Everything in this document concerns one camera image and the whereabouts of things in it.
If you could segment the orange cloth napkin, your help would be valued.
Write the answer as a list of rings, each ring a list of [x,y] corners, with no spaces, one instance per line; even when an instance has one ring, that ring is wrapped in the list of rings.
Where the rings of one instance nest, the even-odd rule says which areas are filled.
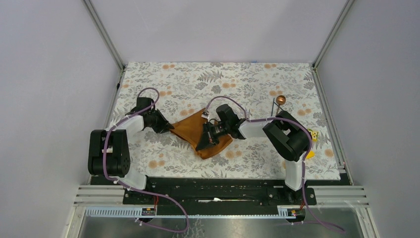
[[[172,124],[174,129],[170,129],[171,133],[180,139],[187,141],[193,148],[193,152],[203,160],[219,154],[233,141],[229,135],[224,135],[219,139],[218,145],[198,152],[196,151],[196,147],[203,132],[203,124],[207,122],[207,120],[202,117],[202,112],[204,110],[205,108]]]

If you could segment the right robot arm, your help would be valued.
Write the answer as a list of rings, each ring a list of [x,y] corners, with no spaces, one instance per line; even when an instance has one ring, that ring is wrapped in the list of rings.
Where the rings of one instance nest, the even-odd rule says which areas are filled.
[[[311,150],[312,137],[287,111],[280,111],[274,117],[246,120],[239,118],[232,108],[223,104],[216,109],[219,120],[205,122],[196,151],[212,148],[229,135],[234,139],[268,138],[278,154],[285,160],[288,188],[284,198],[290,204],[297,204],[304,197],[304,160]]]

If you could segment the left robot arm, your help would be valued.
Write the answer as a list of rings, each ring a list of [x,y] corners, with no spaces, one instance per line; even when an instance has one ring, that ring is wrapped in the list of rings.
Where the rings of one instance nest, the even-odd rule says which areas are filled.
[[[147,127],[157,134],[174,128],[156,109],[155,103],[151,98],[138,97],[136,106],[120,122],[90,134],[88,172],[134,190],[135,198],[143,204],[152,201],[154,191],[146,186],[145,174],[130,168],[129,139]]]

